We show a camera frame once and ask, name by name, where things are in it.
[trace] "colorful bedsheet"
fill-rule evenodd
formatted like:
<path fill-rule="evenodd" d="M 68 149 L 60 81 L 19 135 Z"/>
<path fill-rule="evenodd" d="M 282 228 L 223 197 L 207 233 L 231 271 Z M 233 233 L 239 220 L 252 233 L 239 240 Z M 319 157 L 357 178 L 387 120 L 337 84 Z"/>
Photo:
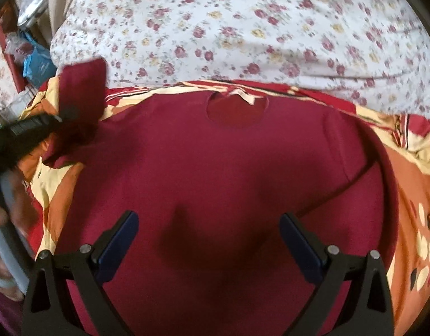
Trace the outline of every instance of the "colorful bedsheet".
<path fill-rule="evenodd" d="M 416 115 L 384 115 L 362 106 L 315 91 L 281 84 L 250 81 L 200 80 L 163 88 L 107 89 L 102 120 L 127 107 L 140 104 L 154 94 L 179 94 L 211 90 L 240 93 L 247 101 L 255 96 L 283 96 L 329 105 L 366 122 L 387 150 L 396 176 L 399 200 L 399 233 L 395 255 L 387 272 L 395 314 L 396 335 L 403 335 L 418 318 L 430 298 L 430 121 Z M 59 78 L 41 89 L 22 117 L 59 107 Z M 42 221 L 30 235 L 39 251 L 54 252 L 66 221 L 73 190 L 83 164 L 72 163 L 53 169 L 42 163 L 54 137 L 41 143 L 20 162 L 30 183 L 33 203 Z"/>

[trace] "human hand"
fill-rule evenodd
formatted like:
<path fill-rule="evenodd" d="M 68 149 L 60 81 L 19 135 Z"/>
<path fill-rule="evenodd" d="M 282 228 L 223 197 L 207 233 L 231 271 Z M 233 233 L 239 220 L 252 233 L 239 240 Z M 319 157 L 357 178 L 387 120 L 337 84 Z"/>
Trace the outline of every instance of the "human hand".
<path fill-rule="evenodd" d="M 10 220 L 21 231 L 22 234 L 26 235 L 30 228 L 36 224 L 37 213 L 31 204 L 30 196 L 28 196 L 25 186 L 23 184 L 23 177 L 19 170 L 13 171 L 10 176 L 10 181 L 13 187 L 14 204 L 10 209 Z M 0 226 L 8 221 L 7 213 L 0 207 Z M 3 280 L 12 279 L 11 274 L 6 268 L 3 260 L 0 258 L 0 278 Z M 0 292 L 7 296 L 13 301 L 21 301 L 24 298 L 22 292 L 17 286 L 11 288 L 1 288 Z"/>

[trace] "metal screw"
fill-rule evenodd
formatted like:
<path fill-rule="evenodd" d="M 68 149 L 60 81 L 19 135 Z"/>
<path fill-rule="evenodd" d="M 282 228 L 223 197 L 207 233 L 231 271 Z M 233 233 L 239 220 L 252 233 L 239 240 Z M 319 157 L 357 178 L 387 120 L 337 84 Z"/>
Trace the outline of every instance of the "metal screw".
<path fill-rule="evenodd" d="M 40 253 L 39 253 L 39 257 L 41 258 L 41 259 L 46 259 L 46 258 L 48 258 L 48 256 L 50 255 L 50 251 L 48 251 L 48 250 L 42 250 Z"/>
<path fill-rule="evenodd" d="M 87 254 L 90 250 L 92 250 L 92 247 L 89 244 L 84 244 L 80 247 L 80 253 L 82 254 Z"/>
<path fill-rule="evenodd" d="M 377 250 L 371 250 L 370 256 L 372 257 L 372 259 L 375 259 L 375 260 L 380 259 L 380 253 Z"/>
<path fill-rule="evenodd" d="M 330 245 L 327 251 L 332 255 L 338 255 L 340 253 L 340 249 L 336 245 Z"/>

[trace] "purple cloth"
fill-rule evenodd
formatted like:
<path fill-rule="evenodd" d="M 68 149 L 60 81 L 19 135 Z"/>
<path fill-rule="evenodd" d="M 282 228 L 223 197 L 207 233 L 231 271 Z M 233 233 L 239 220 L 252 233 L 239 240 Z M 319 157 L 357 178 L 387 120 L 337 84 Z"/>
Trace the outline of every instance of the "purple cloth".
<path fill-rule="evenodd" d="M 0 293 L 0 323 L 10 335 L 21 334 L 23 302 L 14 302 Z"/>

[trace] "blue plastic bag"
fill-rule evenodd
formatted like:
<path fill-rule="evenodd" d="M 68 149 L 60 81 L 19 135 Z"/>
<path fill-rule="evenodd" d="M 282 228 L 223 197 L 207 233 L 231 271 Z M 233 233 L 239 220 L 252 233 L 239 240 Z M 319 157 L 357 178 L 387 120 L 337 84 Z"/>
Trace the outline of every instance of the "blue plastic bag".
<path fill-rule="evenodd" d="M 48 49 L 38 44 L 28 33 L 22 34 L 34 47 L 34 51 L 24 61 L 23 76 L 39 89 L 44 82 L 56 75 L 56 67 Z"/>

